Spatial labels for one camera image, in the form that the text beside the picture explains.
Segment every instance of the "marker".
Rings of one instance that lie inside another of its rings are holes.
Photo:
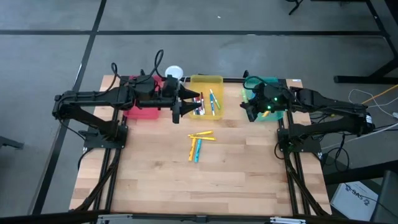
[[[192,139],[192,145],[191,145],[191,151],[189,152],[189,158],[188,161],[192,161],[193,159],[193,153],[195,152],[195,143],[197,142],[196,138]]]
[[[201,109],[203,111],[203,115],[206,114],[205,112],[205,100],[203,99],[203,93],[200,92],[200,99],[201,99]]]
[[[218,100],[217,100],[216,96],[215,96],[214,93],[213,93],[213,90],[210,89],[210,93],[213,95],[214,101],[216,101],[217,108],[218,108],[218,109],[221,109],[220,105],[218,104]]]
[[[196,115],[196,114],[197,114],[197,110],[194,109],[194,110],[193,110],[193,115]]]
[[[198,103],[201,103],[201,99],[200,99],[199,96],[198,96],[198,98],[197,98],[197,102],[198,102]],[[199,107],[198,110],[200,111],[200,115],[205,115],[205,112],[203,112],[203,107],[202,107],[202,106]]]
[[[213,134],[213,130],[210,130],[210,131],[202,131],[202,132],[200,132],[200,133],[195,133],[195,134],[189,134],[188,137],[191,137],[191,136],[198,136],[198,135],[204,135],[204,134]]]
[[[195,102],[197,102],[197,103],[201,103],[201,101],[200,101],[200,97],[196,97],[195,99],[196,99],[196,101],[195,101]],[[203,115],[203,111],[201,110],[201,107],[198,107],[198,108],[197,108],[197,110],[199,111],[199,114],[200,114],[200,115]]]
[[[200,146],[201,146],[201,139],[198,140],[197,151],[195,153],[195,162],[199,161]]]
[[[196,97],[193,99],[193,102],[194,102],[194,103],[198,103]],[[199,108],[195,109],[195,111],[196,111],[196,115],[201,115]]]
[[[262,115],[262,117],[265,118],[265,117],[268,116],[268,115],[269,115],[269,111],[266,111],[266,112]]]
[[[213,95],[210,93],[210,104],[211,104],[211,112],[213,113],[213,116],[216,116],[214,114],[214,103],[213,103]]]
[[[244,103],[249,103],[248,97],[246,96],[246,91],[242,89],[242,98]]]
[[[216,138],[214,137],[196,137],[196,136],[190,136],[192,139],[202,139],[202,140],[209,140],[209,141],[215,141]]]

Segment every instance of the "desk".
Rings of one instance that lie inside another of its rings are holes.
[[[102,91],[112,78],[104,76]],[[287,84],[302,86],[300,80],[287,80]],[[274,155],[278,123],[250,123],[239,107],[241,89],[241,83],[224,83],[224,116],[219,121],[184,116],[180,124],[173,124],[169,110],[162,110],[158,120],[128,120],[111,211],[291,215],[285,164]],[[113,109],[96,107],[94,114],[111,120]],[[308,114],[293,117],[296,123],[310,124]],[[214,130],[217,141],[203,141],[199,163],[188,162],[191,139],[187,135],[207,130]],[[94,149],[82,160],[70,208],[79,206],[96,185],[103,155],[104,149]],[[310,153],[301,153],[301,158],[306,186],[331,213],[318,159]],[[296,195],[302,211],[297,187]]]

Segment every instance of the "blue marker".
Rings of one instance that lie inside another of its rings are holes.
[[[213,113],[213,116],[216,116],[214,113],[213,94],[211,93],[210,93],[210,104],[211,104],[211,112]]]
[[[195,160],[194,160],[195,162],[199,161],[200,146],[201,146],[201,139],[198,139],[197,151],[195,153]]]

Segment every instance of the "gray concrete floor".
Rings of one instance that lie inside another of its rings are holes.
[[[87,29],[100,0],[0,1],[0,29]],[[384,1],[374,1],[390,34],[397,25]],[[364,3],[304,1],[292,15],[293,4],[263,0],[113,0],[108,1],[100,30],[376,30]],[[87,43],[87,36],[0,35],[0,135],[25,142],[22,151],[0,150],[0,217],[26,215],[37,190],[58,123],[51,116],[53,97],[70,90]],[[353,88],[376,94],[388,85],[333,83],[333,75],[369,75],[392,58],[382,38],[258,37],[258,36],[97,36],[81,90],[97,90],[110,63],[120,74],[152,68],[157,50],[164,49],[160,70],[181,66],[185,74],[241,77],[253,75],[300,78],[307,88],[347,100]],[[396,90],[378,99],[397,97]],[[366,95],[355,93],[362,102]],[[397,103],[385,107],[397,110]],[[370,109],[376,126],[396,122]],[[82,128],[73,123],[73,128]],[[347,143],[352,167],[398,158],[394,132]],[[340,141],[329,135],[323,146]],[[68,133],[45,203],[44,213],[68,210],[82,141]]]

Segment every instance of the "yellow marker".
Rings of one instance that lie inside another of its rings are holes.
[[[200,132],[200,133],[196,133],[196,134],[189,134],[188,137],[204,135],[204,134],[213,134],[213,131],[204,131],[204,132]]]
[[[189,158],[188,161],[193,160],[193,153],[195,152],[195,143],[197,142],[196,138],[192,138],[192,146],[191,146],[191,151],[189,152]]]
[[[209,140],[209,141],[215,141],[216,138],[214,137],[196,137],[196,136],[190,136],[192,139],[202,139],[202,140]]]
[[[262,115],[262,117],[265,118],[265,117],[268,116],[268,115],[269,115],[269,111],[266,111],[266,112]]]

